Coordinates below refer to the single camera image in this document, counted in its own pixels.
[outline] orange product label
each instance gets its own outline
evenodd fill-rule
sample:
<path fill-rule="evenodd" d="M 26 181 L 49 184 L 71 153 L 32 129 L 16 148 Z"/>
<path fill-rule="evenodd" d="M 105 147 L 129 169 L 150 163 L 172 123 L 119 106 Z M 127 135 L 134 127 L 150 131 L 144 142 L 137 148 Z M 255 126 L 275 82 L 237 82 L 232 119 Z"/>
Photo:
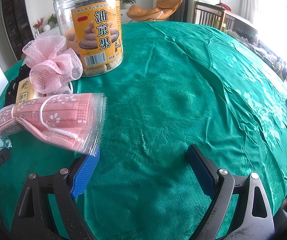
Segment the orange product label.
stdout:
<path fill-rule="evenodd" d="M 81 61 L 85 69 L 122 54 L 120 1 L 93 3 L 71 10 Z"/>

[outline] white flower pot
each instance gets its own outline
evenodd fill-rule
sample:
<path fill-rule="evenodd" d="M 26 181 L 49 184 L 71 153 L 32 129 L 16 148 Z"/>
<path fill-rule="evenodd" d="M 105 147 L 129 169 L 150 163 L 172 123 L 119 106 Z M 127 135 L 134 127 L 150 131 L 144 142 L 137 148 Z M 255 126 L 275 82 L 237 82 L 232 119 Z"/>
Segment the white flower pot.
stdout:
<path fill-rule="evenodd" d="M 42 30 L 43 30 L 44 32 L 47 32 L 47 31 L 49 31 L 50 29 L 51 29 L 51 27 L 50 27 L 49 24 L 46 24 L 46 25 L 42 28 Z"/>
<path fill-rule="evenodd" d="M 132 3 L 124 3 L 123 5 L 124 5 L 124 8 L 125 8 L 125 9 L 128 9 L 128 10 L 129 10 L 129 8 L 130 8 L 133 4 L 132 4 Z"/>

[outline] orange lounge chair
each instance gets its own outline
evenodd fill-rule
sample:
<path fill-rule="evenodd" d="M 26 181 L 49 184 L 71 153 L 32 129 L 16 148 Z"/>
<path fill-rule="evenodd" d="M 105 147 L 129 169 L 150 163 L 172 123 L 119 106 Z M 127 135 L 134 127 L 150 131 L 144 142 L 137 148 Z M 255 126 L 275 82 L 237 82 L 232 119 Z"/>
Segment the orange lounge chair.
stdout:
<path fill-rule="evenodd" d="M 133 5 L 127 11 L 127 16 L 131 21 L 137 22 L 164 21 L 178 9 L 181 2 L 182 0 L 157 0 L 157 6 L 150 10 Z"/>

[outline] green satin tablecloth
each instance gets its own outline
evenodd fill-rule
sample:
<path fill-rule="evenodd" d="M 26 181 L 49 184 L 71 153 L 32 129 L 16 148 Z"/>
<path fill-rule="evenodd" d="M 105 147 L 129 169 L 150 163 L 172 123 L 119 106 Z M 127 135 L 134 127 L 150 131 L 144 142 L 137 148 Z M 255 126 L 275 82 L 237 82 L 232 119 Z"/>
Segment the green satin tablecloth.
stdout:
<path fill-rule="evenodd" d="M 273 214 L 287 193 L 287 88 L 238 41 L 216 29 L 176 22 L 122 25 L 124 60 L 73 83 L 105 93 L 101 156 L 78 206 L 98 240 L 188 239 L 210 204 L 185 152 L 197 144 L 232 174 L 259 174 Z M 19 66 L 7 72 L 8 80 Z M 4 96 L 0 98 L 0 108 Z M 10 136 L 0 169 L 0 216 L 10 228 L 22 186 L 68 167 L 72 152 L 28 132 Z M 234 195 L 218 234 L 226 233 Z M 64 236 L 62 222 L 55 219 Z"/>

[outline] yellow label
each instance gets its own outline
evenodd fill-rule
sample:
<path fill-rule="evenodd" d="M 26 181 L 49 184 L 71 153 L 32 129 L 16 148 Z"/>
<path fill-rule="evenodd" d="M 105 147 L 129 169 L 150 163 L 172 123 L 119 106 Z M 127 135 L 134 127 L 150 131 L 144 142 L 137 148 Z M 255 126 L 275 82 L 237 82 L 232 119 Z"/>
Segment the yellow label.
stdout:
<path fill-rule="evenodd" d="M 21 80 L 18 84 L 16 104 L 29 101 L 35 98 L 41 98 L 43 96 L 43 94 L 39 93 L 38 91 L 35 91 L 30 82 L 30 79 L 27 77 Z"/>
<path fill-rule="evenodd" d="M 94 68 L 122 54 L 120 1 L 93 3 L 71 10 L 84 68 Z"/>

